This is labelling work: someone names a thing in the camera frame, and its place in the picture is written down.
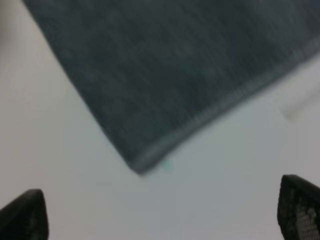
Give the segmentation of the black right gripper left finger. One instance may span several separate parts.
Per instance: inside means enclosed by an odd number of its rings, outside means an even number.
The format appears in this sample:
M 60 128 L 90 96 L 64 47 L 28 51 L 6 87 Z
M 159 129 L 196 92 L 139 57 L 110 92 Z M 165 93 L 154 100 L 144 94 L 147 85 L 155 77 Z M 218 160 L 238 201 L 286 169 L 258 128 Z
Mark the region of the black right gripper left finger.
M 2 240 L 47 240 L 49 221 L 41 189 L 29 189 L 0 209 Z

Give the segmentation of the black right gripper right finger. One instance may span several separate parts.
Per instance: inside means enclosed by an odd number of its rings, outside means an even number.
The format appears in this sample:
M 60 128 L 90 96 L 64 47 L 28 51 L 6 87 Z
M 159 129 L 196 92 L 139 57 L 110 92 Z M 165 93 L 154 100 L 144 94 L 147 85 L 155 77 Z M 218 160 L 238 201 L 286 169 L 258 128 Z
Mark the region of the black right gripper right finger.
M 285 240 L 319 240 L 320 188 L 298 175 L 283 175 L 277 222 Z

